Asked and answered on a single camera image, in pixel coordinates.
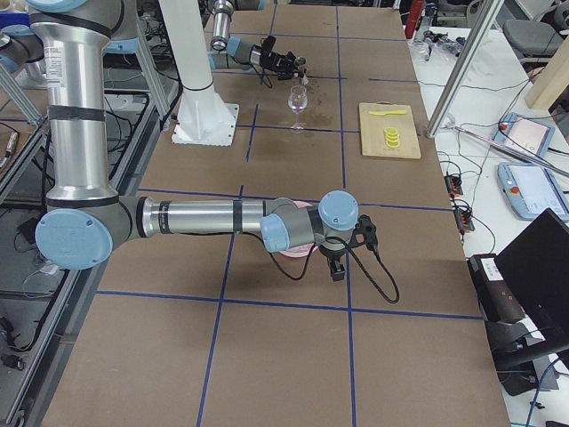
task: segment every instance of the yellow knife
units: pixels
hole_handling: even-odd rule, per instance
[[[407,114],[407,111],[404,109],[392,109],[387,111],[368,111],[372,116],[389,116],[389,115],[397,115],[397,116],[404,116]]]

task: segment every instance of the wine glass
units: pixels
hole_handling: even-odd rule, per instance
[[[299,122],[299,114],[306,109],[309,104],[309,97],[306,93],[306,87],[296,85],[291,88],[288,95],[288,106],[296,115],[294,125],[291,126],[292,133],[301,133],[304,130],[304,124]]]

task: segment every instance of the black screen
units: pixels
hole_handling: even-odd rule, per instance
[[[559,217],[545,210],[495,261],[546,340],[569,337],[569,228]],[[558,354],[567,360],[569,350]]]

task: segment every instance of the blue joint cap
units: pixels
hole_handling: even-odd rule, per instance
[[[40,12],[63,13],[83,6],[87,0],[28,0],[28,4]]]
[[[2,67],[4,67],[4,69],[6,71],[8,71],[10,74],[15,73],[16,71],[18,71],[18,68],[19,68],[19,66],[16,62],[11,60],[7,56],[3,56],[3,55],[0,55],[0,65]]]
[[[32,28],[23,24],[9,25],[8,27],[2,28],[2,32],[10,37],[35,35],[34,32],[32,31]]]
[[[113,252],[113,238],[97,218],[77,209],[56,209],[36,227],[40,252],[64,269],[85,270]]]
[[[318,213],[324,224],[334,230],[352,230],[359,213],[357,201],[346,191],[330,191],[318,205]]]
[[[241,37],[230,37],[228,40],[228,46],[225,49],[228,55],[235,56],[240,44],[241,44]]]
[[[208,52],[207,58],[208,58],[208,60],[210,60],[210,68],[215,69],[216,67],[215,67],[215,61],[213,60],[213,53]]]
[[[113,40],[105,49],[105,53],[118,53],[121,55],[127,55],[131,53],[136,53],[139,50],[139,39],[131,38],[127,40]]]
[[[285,251],[291,243],[285,223],[276,213],[261,218],[260,233],[265,249],[271,253]]]

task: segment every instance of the blue cable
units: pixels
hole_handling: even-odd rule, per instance
[[[532,400],[532,404],[530,406],[530,412],[527,414],[527,421],[525,421],[525,427],[530,427],[530,421],[532,421],[532,413],[533,413],[533,409],[535,408],[535,404],[537,403],[537,396],[540,394],[541,391],[541,386],[543,385],[543,379],[545,378],[545,375],[548,374],[549,370],[551,370],[551,368],[559,361],[561,360],[561,358],[557,358],[554,361],[552,361],[548,367],[545,368],[545,371],[543,371],[543,374],[541,374],[541,378],[540,381],[537,383],[537,389],[535,389],[535,394],[533,395],[533,400]]]

